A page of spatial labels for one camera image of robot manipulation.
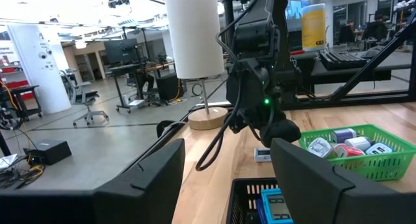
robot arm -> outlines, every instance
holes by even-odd
[[[270,147],[278,137],[289,142],[300,138],[299,128],[280,109],[280,90],[296,90],[299,71],[291,62],[285,9],[288,0],[257,0],[241,18],[233,36],[234,63],[227,81],[227,100],[238,114],[230,121],[234,133],[249,126],[260,130],[260,139]],[[237,104],[238,83],[242,95]]]

wooden desk surface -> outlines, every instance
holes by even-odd
[[[416,103],[293,110],[286,115],[301,131],[372,123],[416,144]],[[195,164],[217,131],[195,131],[185,126],[172,138],[184,138],[186,145],[183,183],[172,223],[225,223],[233,179],[274,177],[270,162],[254,162],[254,148],[262,145],[248,128],[239,134],[227,130],[216,161],[197,172]],[[413,159],[401,180],[383,184],[400,192],[416,192],[415,177]]]

floor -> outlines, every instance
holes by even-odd
[[[376,91],[407,89],[409,70],[393,71],[391,81],[376,82]],[[209,102],[225,101],[226,87],[221,85],[226,79],[223,74],[215,79],[206,81],[207,93],[214,92]],[[120,78],[122,93],[134,94],[135,89],[125,85]],[[26,122],[26,128],[31,139],[36,142],[43,139],[66,140],[72,151],[68,157],[53,166],[48,166],[45,173],[25,189],[65,189],[90,190],[114,178],[123,168],[144,152],[156,139],[156,124],[162,120],[179,120],[195,104],[201,103],[200,97],[192,96],[192,86],[188,82],[188,92],[184,101],[175,105],[162,107],[145,107],[132,109],[128,114],[125,110],[116,111],[119,103],[114,80],[104,80],[91,85],[97,90],[100,98],[92,107],[93,110],[104,110],[110,121],[96,118],[92,127],[86,127],[80,121],[74,129],[73,119],[86,112],[84,106],[74,105],[71,109],[56,114],[45,115],[42,118],[31,116]],[[317,85],[317,93],[332,93],[342,84]],[[353,89],[353,92],[373,91],[372,82],[363,82]],[[1,131],[12,153],[21,154],[22,148],[28,146],[26,137],[16,131]]]

black monitor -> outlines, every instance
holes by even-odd
[[[105,52],[110,64],[138,62],[136,46],[136,39],[104,42]]]

power cord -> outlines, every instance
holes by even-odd
[[[239,106],[240,106],[240,101],[241,101],[241,92],[242,91],[242,81],[241,79],[239,80],[239,94],[237,96],[237,102],[234,106],[233,111],[231,112],[231,114],[227,114],[226,118],[225,118],[225,122],[223,124],[223,126],[221,127],[220,131],[217,133],[217,135],[214,137],[214,140],[212,140],[212,142],[209,144],[207,150],[205,150],[205,152],[202,154],[201,158],[198,160],[198,162],[196,163],[195,169],[196,171],[203,171],[205,169],[207,169],[217,158],[220,150],[221,150],[221,146],[222,146],[222,140],[224,139],[224,132],[226,131],[229,122],[237,115],[237,112],[239,111]],[[216,151],[213,155],[213,157],[205,164],[202,165],[203,162],[205,161],[205,159],[208,157],[209,153],[213,150],[214,146],[216,145],[216,143],[218,142],[218,146],[216,148]]]
[[[234,27],[234,25],[236,23],[238,23],[253,8],[253,6],[255,5],[256,2],[257,2],[257,0],[253,0],[252,2],[250,2],[250,5],[247,7],[246,10],[244,10],[241,13],[241,15],[239,15],[233,22],[231,22],[229,25],[227,25],[227,27],[225,27],[224,29],[222,29],[215,36],[216,42],[219,45],[221,45],[221,47],[224,48],[225,51],[227,51],[228,56],[232,59],[232,61],[235,64],[239,64],[239,59],[234,54],[234,52],[225,43],[223,43],[221,41],[221,39],[220,39],[221,38],[221,35],[223,35],[231,27]],[[242,93],[242,79],[239,79],[239,92],[237,94],[237,101],[236,101],[236,104],[234,106],[234,109],[231,112],[231,114],[226,115],[226,118],[224,120],[224,124],[221,127],[220,131],[217,133],[217,135],[214,137],[214,140],[212,140],[212,142],[209,144],[208,148],[205,150],[205,152],[202,154],[201,158],[196,163],[196,166],[195,166],[196,171],[203,171],[203,170],[207,169],[215,161],[215,159],[217,158],[217,156],[218,156],[218,154],[219,154],[219,152],[221,150],[222,141],[224,139],[224,132],[228,128],[229,122],[237,115],[237,112],[239,111],[239,106],[240,106],[240,101],[241,101],[241,93]],[[212,158],[205,165],[202,165],[203,162],[205,161],[205,159],[208,157],[209,153],[211,153],[211,151],[213,150],[214,146],[217,143],[218,143],[218,146],[217,146],[216,151],[214,152],[214,155],[212,156]]]

